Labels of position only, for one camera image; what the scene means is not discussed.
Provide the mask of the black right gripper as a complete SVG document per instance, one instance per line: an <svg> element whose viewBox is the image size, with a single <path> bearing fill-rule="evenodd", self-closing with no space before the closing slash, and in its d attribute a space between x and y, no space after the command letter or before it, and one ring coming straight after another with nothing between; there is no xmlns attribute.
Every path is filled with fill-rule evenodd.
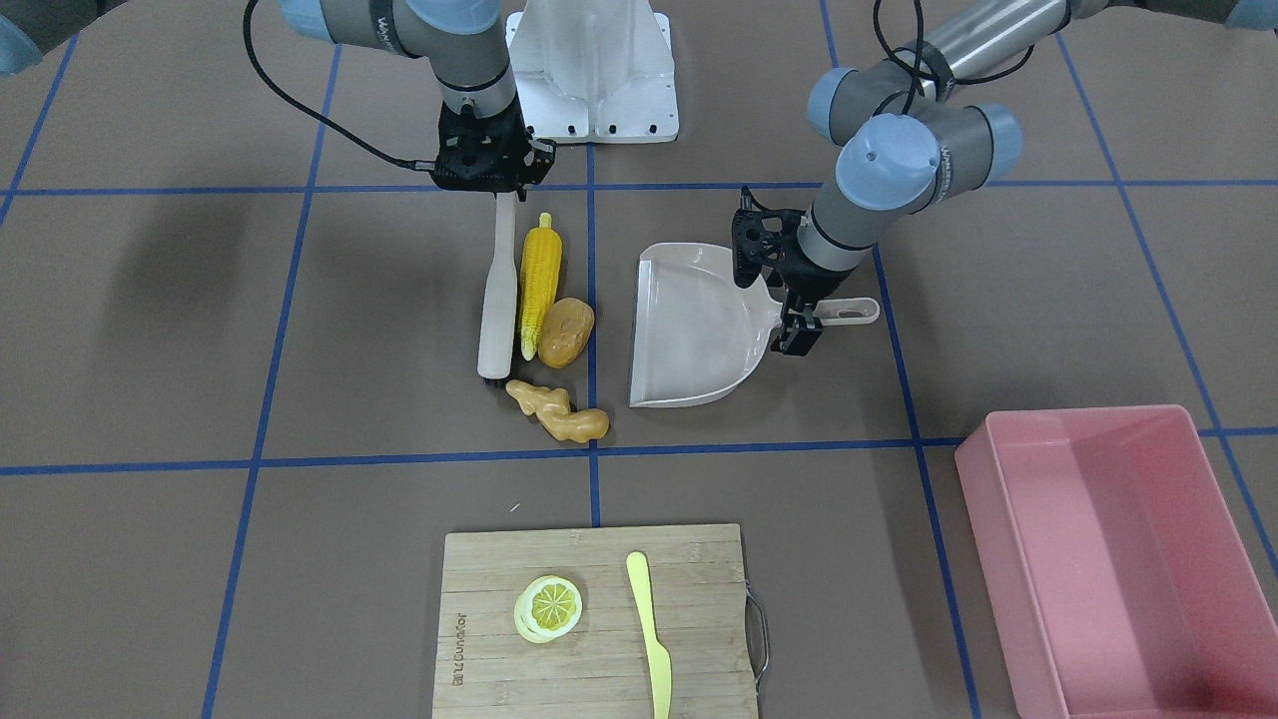
<svg viewBox="0 0 1278 719"><path fill-rule="evenodd" d="M438 119L440 147L429 178L443 192L515 193L544 181L557 146L525 126L518 101L493 117L478 117L473 105Z"/></svg>

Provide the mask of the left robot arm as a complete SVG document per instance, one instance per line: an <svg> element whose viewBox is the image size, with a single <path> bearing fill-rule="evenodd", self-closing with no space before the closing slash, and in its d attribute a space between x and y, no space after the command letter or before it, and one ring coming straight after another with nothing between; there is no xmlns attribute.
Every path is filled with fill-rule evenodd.
<svg viewBox="0 0 1278 719"><path fill-rule="evenodd" d="M840 152L808 209L771 209L741 186L732 232L739 290L781 289L760 350L803 358L838 323L835 290L891 223L1003 178L1022 155L1019 119L997 103L950 106L964 86L1010 77L1036 42L1104 1L976 1L935 28L884 45L868 70L837 66L808 100L809 123Z"/></svg>

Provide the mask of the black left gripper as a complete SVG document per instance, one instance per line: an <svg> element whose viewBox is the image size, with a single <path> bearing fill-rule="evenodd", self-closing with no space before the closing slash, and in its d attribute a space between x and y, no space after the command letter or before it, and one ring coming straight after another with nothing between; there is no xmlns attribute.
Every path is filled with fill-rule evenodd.
<svg viewBox="0 0 1278 719"><path fill-rule="evenodd" d="M740 188L740 206L731 223L732 281L739 290L748 290L758 278L771 289L787 282L783 268L789 266L789 249L794 246L805 213L803 209L768 209L755 199L750 186ZM780 313L780 332L771 344L771 352L803 358L826 331L809 304L795 290L786 290Z"/></svg>

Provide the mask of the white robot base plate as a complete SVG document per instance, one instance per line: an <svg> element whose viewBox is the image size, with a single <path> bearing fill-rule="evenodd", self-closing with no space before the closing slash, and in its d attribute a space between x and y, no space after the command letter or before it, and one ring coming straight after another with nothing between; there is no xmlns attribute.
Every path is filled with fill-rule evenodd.
<svg viewBox="0 0 1278 719"><path fill-rule="evenodd" d="M505 20L524 120L569 143L680 133L671 23L648 1L529 1Z"/></svg>

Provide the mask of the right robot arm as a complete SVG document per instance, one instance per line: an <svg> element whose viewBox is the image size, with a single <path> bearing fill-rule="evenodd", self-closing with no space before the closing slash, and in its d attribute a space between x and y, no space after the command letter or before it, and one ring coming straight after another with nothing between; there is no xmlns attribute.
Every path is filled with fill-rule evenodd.
<svg viewBox="0 0 1278 719"><path fill-rule="evenodd" d="M557 146L530 132L497 1L282 1L296 34L332 45L368 47L429 64L441 92L437 152L406 160L372 146L325 112L279 86L259 61L253 23L259 4L242 11L242 41L250 66L279 100L343 135L383 163L423 172L443 192L512 195L527 201L544 181Z"/></svg>

